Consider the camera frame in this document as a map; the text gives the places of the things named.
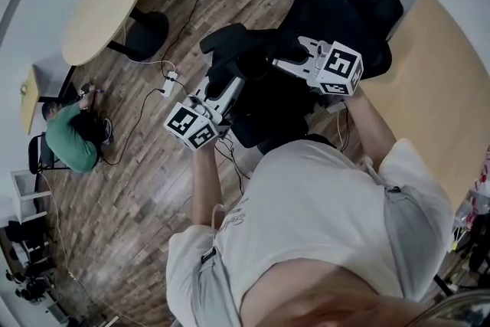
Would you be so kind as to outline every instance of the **wooden floor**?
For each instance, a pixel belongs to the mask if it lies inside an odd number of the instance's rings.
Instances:
[[[170,35],[153,60],[159,60],[168,43],[175,39],[195,1],[149,0],[145,10],[163,11],[170,21]],[[181,81],[188,90],[193,90],[210,61],[199,51],[202,38],[232,22],[242,22],[248,28],[274,28],[292,1],[201,0],[166,60],[175,63]],[[89,80],[106,91],[102,108],[113,120],[115,136],[106,158],[113,162],[119,158],[145,96],[162,87],[162,75],[158,64],[134,64],[114,51],[105,50],[95,60],[78,67],[72,79],[75,87]],[[170,99],[163,99],[158,93],[147,99],[142,121],[118,165],[101,163],[87,175],[48,172],[60,212],[70,271],[81,279],[93,302],[64,269],[60,241],[54,249],[59,266],[55,283],[80,315],[92,320],[101,312],[113,316],[114,311],[106,303],[142,325],[166,326],[173,320],[165,301],[165,265],[168,239],[189,225],[185,212],[191,197],[191,153],[162,124],[175,103],[184,97],[182,89],[177,89]],[[332,120],[336,118],[318,110],[310,116],[309,123],[313,132],[327,136],[338,146],[337,123]],[[344,112],[340,124],[345,134]],[[256,149],[241,146],[235,154],[241,170],[249,174],[261,158]],[[362,155],[353,127],[346,155],[354,161]],[[224,197],[227,205],[232,205],[240,197],[238,178],[229,161],[220,155],[217,159]],[[51,201],[48,208],[54,226],[56,214]],[[122,321],[137,325],[123,317]]]

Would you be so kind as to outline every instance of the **hand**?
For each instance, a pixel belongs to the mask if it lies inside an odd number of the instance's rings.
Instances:
[[[199,150],[196,150],[195,152],[198,152],[200,154],[213,154],[214,155],[214,147],[216,146],[217,138],[214,138],[210,140],[208,143],[206,143],[204,146],[202,146]]]

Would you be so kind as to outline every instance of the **black hair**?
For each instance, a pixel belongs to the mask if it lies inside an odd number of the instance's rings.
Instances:
[[[47,120],[47,117],[49,116],[51,110],[55,110],[57,107],[58,104],[55,103],[54,101],[47,101],[46,103],[44,103],[41,109],[44,120]]]

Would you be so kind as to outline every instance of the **wooden table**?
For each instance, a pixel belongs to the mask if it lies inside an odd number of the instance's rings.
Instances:
[[[391,69],[361,86],[395,136],[412,141],[456,210],[490,143],[488,73],[437,0],[415,1],[390,48]]]
[[[25,81],[24,88],[25,94],[21,96],[21,118],[25,133],[29,135],[40,96],[38,79],[32,66],[29,68],[28,78]]]
[[[136,61],[152,57],[168,34],[168,20],[160,12],[145,14],[135,8],[138,0],[79,0],[64,35],[63,56],[68,64],[80,66],[105,47]],[[125,44],[113,41],[130,16],[136,23]]]

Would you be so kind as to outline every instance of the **wire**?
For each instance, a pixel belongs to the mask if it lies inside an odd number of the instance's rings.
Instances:
[[[124,144],[124,147],[122,148],[122,151],[121,151],[121,156],[119,157],[119,159],[116,161],[116,162],[108,162],[104,157],[102,157],[102,159],[104,160],[104,162],[106,164],[109,164],[111,166],[115,166],[117,164],[119,164],[121,162],[121,160],[123,159],[123,155],[124,155],[124,152],[126,150],[126,147],[128,147],[128,142],[129,140],[131,139],[131,135],[132,133],[134,132],[134,130],[136,129],[136,127],[138,126],[139,122],[141,121],[141,118],[143,116],[143,109],[145,109],[145,103],[146,103],[146,100],[148,99],[148,97],[150,96],[151,93],[153,93],[154,91],[160,91],[160,89],[153,89],[152,91],[150,91],[148,94],[146,94],[146,97],[145,99],[143,100],[143,105],[141,105],[141,111],[139,112],[139,118],[138,118],[138,121],[136,122],[136,124],[133,126],[133,128],[131,129],[131,132],[129,133],[128,135],[128,138],[126,139],[126,143]]]
[[[237,176],[238,176],[238,189],[240,189],[240,193],[243,194],[245,193],[245,191],[243,190],[243,179],[242,179],[242,176],[241,176],[241,172],[239,171],[239,169],[237,168],[236,164],[235,164],[235,161],[233,159],[231,159],[230,157],[228,157],[226,154],[224,154],[221,150],[219,150],[219,148],[217,146],[214,147],[216,149],[217,152],[219,152],[224,158],[226,158],[227,160],[231,161],[234,165],[234,169],[235,169],[235,172],[237,173]]]
[[[170,65],[172,65],[174,67],[174,72],[176,73],[177,72],[177,67],[175,66],[175,64],[173,64],[171,61],[168,61],[168,60],[162,60],[163,63],[168,63]]]
[[[61,229],[60,229],[60,213],[58,211],[58,206],[57,206],[57,203],[56,203],[56,199],[54,198],[53,190],[52,190],[52,188],[51,188],[51,186],[49,184],[49,181],[47,180],[46,176],[42,172],[40,172],[39,174],[44,177],[44,180],[46,181],[47,187],[49,188],[49,191],[50,191],[51,199],[53,200],[54,210],[56,211],[56,228],[57,228],[58,234],[60,235],[61,247],[63,248],[65,268],[67,269],[68,274],[70,275],[70,277],[73,278],[73,280],[77,281],[82,286],[82,289],[85,292],[85,294],[87,295],[87,297],[89,298],[89,300],[95,304],[95,302],[93,301],[92,296],[89,294],[88,289],[85,287],[85,285],[83,284],[83,282],[81,280],[79,280],[78,278],[76,278],[74,276],[74,274],[70,271],[70,268],[68,266],[67,250],[64,247],[63,236],[61,235]],[[120,315],[120,316],[128,319],[130,322],[136,323],[137,325],[141,325],[142,327],[147,327],[146,325],[144,325],[144,324],[142,324],[140,322],[137,322],[136,320],[131,319],[129,316],[125,315],[124,313],[118,311],[116,308],[112,307],[107,302],[105,302],[105,301],[103,301],[101,299],[97,299],[97,300],[99,302],[101,302],[102,304],[104,304],[107,308],[113,310],[118,315]]]
[[[167,50],[165,51],[165,53],[163,54],[162,56],[162,59],[160,61],[152,61],[152,62],[148,62],[148,63],[145,63],[145,62],[139,62],[139,61],[134,61],[134,60],[131,60],[129,59],[127,56],[126,58],[134,63],[138,63],[138,64],[156,64],[156,63],[160,63],[160,71],[162,72],[162,76],[165,78],[165,79],[169,79],[168,76],[166,76],[163,72],[163,64],[164,63],[168,63],[168,64],[171,64],[173,67],[174,67],[174,72],[177,72],[177,67],[175,66],[175,64],[173,64],[171,61],[169,60],[164,60],[165,56],[167,56],[167,53],[168,51],[170,50],[170,48],[175,45],[178,40],[180,39],[180,36],[181,36],[181,33],[183,32],[183,30],[187,27],[187,25],[189,24],[189,22],[191,21],[192,19],[192,16],[194,15],[194,12],[198,6],[198,3],[199,3],[200,0],[196,0],[196,2],[194,3],[194,7],[192,8],[192,11],[191,11],[191,14],[189,15],[189,18],[188,20],[184,23],[184,25],[182,26],[181,30],[178,32],[177,34],[177,37],[175,40],[173,40],[173,42],[167,47]],[[124,25],[124,44],[126,44],[126,24]],[[188,90],[186,89],[186,87],[184,86],[183,83],[179,82],[178,80],[174,80],[174,82],[178,83],[179,85],[182,86],[182,88],[184,89],[184,92],[186,92],[186,94],[188,95],[189,92]],[[128,145],[128,142],[129,142],[129,139],[131,138],[131,135],[133,133],[133,131],[135,130],[135,128],[138,126],[139,122],[141,121],[141,118],[142,118],[142,114],[143,114],[143,108],[145,107],[145,102],[146,102],[146,99],[148,98],[148,96],[153,93],[154,91],[156,91],[158,89],[153,89],[152,91],[150,91],[146,97],[145,97],[145,100],[143,101],[143,105],[141,107],[141,113],[139,114],[139,119],[138,121],[136,122],[136,124],[133,126],[131,132],[129,133],[128,135],[128,139],[126,140],[126,144],[124,145],[124,147],[122,148],[122,152],[121,152],[121,156],[119,157],[119,160],[117,160],[116,162],[108,162],[104,157],[102,157],[102,160],[108,164],[108,165],[111,165],[111,166],[115,166],[117,164],[119,164],[121,162],[121,160],[123,159],[123,155],[124,155],[124,152],[126,150],[126,147]]]
[[[185,92],[187,95],[189,95],[189,94],[190,94],[190,93],[187,91],[187,89],[185,88],[185,86],[184,86],[182,83],[180,83],[180,82],[179,82],[178,80],[176,80],[176,79],[174,79],[174,82],[175,82],[175,83],[178,83],[179,85],[181,85],[181,86],[182,86],[182,89],[184,89],[184,92]]]
[[[238,167],[237,165],[237,161],[235,160],[235,157],[234,157],[234,152],[235,152],[235,148],[233,147],[233,144],[234,144],[234,141],[230,139],[230,137],[228,135],[225,136],[225,139],[230,142],[230,146],[228,146],[226,143],[224,143],[223,141],[220,141],[224,147],[227,148],[228,152],[230,152],[230,156],[231,156],[231,160],[234,162],[235,166],[237,167],[237,171],[246,179],[250,180],[250,177],[248,177],[247,175],[245,175],[241,170],[240,168]]]
[[[184,23],[184,25],[181,27],[181,30],[177,33],[177,37],[173,40],[172,43],[170,43],[170,45],[167,47],[165,53],[163,54],[162,56],[162,59],[160,60],[160,71],[162,72],[162,75],[163,77],[165,77],[165,75],[163,74],[163,62],[166,61],[164,60],[166,57],[167,57],[167,54],[168,52],[170,51],[170,48],[173,47],[175,44],[178,43],[178,41],[180,40],[181,38],[181,34],[182,32],[184,31],[184,29],[187,27],[187,25],[189,24],[189,22],[191,21],[193,15],[194,15],[194,12],[196,11],[196,8],[198,6],[198,3],[199,3],[200,0],[196,0],[196,2],[194,3],[194,7],[192,8],[191,10],[191,14],[189,15],[189,18],[188,20]]]
[[[342,134],[340,133],[340,126],[338,124],[339,117],[340,117],[340,110],[337,112],[337,132],[338,132],[338,138],[340,139],[340,146],[342,148],[344,146],[344,143],[342,142]]]
[[[344,152],[347,148],[349,140],[351,139],[351,130],[349,129],[349,110],[347,109],[347,105],[345,105],[345,128],[347,129],[347,136],[345,137],[345,142],[341,147],[340,152]]]

